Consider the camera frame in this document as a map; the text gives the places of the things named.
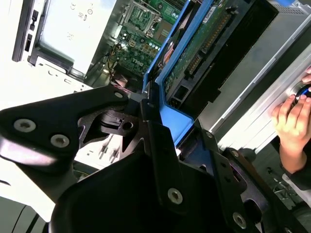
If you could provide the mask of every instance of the sleeve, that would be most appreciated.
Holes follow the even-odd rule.
[[[303,169],[290,174],[285,170],[286,175],[300,190],[311,190],[311,158],[307,155],[307,162]]]

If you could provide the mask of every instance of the silver screw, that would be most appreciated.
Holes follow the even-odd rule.
[[[232,150],[231,153],[235,156],[235,157],[239,157],[239,153],[237,153],[235,150]]]
[[[286,233],[293,233],[293,232],[292,232],[289,228],[287,228],[287,227],[285,227],[284,230],[285,230]]]
[[[242,217],[242,215],[240,215],[237,212],[234,212],[233,215],[233,220],[235,221],[235,223],[241,227],[242,229],[246,229],[246,221],[245,219]]]
[[[16,130],[23,133],[29,133],[31,131],[34,131],[36,128],[35,123],[29,119],[19,119],[14,122],[13,126]]]
[[[115,96],[118,97],[118,98],[123,98],[123,95],[119,92],[115,92]]]
[[[206,135],[207,135],[209,138],[213,138],[213,135],[212,135],[210,132],[206,132]]]
[[[183,202],[183,196],[179,192],[179,190],[175,188],[170,188],[167,192],[167,195],[169,196],[169,199],[174,204],[180,205]]]
[[[69,138],[62,134],[56,134],[51,137],[51,144],[58,148],[64,148],[70,143]]]

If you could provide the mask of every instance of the hand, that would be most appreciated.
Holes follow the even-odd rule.
[[[281,146],[289,155],[301,155],[311,138],[310,110],[311,98],[302,95],[291,109],[295,95],[291,95],[272,112],[272,122],[280,138]]]

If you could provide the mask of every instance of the green circuit board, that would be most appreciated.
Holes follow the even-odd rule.
[[[170,91],[175,80],[184,77],[185,73],[191,75],[195,71],[204,54],[208,52],[226,23],[229,22],[231,14],[227,12],[225,7],[227,2],[228,0],[224,0],[221,2],[221,5],[214,5],[208,11],[191,42],[185,48],[170,75],[165,80],[166,94]]]
[[[170,24],[174,24],[176,19],[179,17],[180,11],[168,4],[166,1],[148,0],[146,3],[159,11],[162,18]]]
[[[122,28],[119,43],[121,50],[111,59],[139,76],[147,71],[161,47],[161,43],[127,27]]]
[[[143,77],[151,62],[157,55],[169,35],[173,24],[179,17],[180,11],[165,0],[135,0],[129,19],[123,25],[115,44],[121,49],[110,57],[118,64],[138,76]],[[153,24],[152,36],[144,33],[150,19],[160,17]]]

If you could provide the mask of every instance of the blue plastic bracket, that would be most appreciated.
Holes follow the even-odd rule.
[[[173,141],[175,146],[178,144],[178,142],[183,138],[183,136],[187,133],[187,131],[190,129],[190,127],[193,125],[194,120],[190,116],[182,113],[181,111],[173,108],[172,106],[168,105],[166,102],[166,95],[164,91],[164,81],[169,75],[170,71],[178,61],[180,55],[184,51],[187,44],[190,42],[190,39],[200,26],[201,22],[203,21],[203,18],[207,14],[213,0],[204,0],[202,5],[200,6],[199,10],[195,14],[195,17],[193,18],[192,22],[190,23],[189,27],[185,31],[183,37],[181,38],[179,44],[177,45],[175,51],[171,55],[171,58],[169,59],[168,63],[163,68],[160,75],[155,80],[156,83],[160,86],[160,114],[162,118],[163,125],[168,127],[171,130],[171,134],[173,137]],[[152,69],[152,67],[156,64],[156,61],[161,53],[164,52],[164,48],[167,45],[170,37],[172,36],[173,31],[178,26],[179,21],[181,20],[182,15],[185,13],[185,10],[189,7],[190,0],[188,0],[183,7],[179,18],[177,19],[176,23],[173,25],[173,28],[166,38],[165,42],[163,43],[159,53],[151,63],[149,69],[147,70],[146,74],[144,75],[144,83],[143,83],[143,89],[145,89],[148,81],[149,73]]]

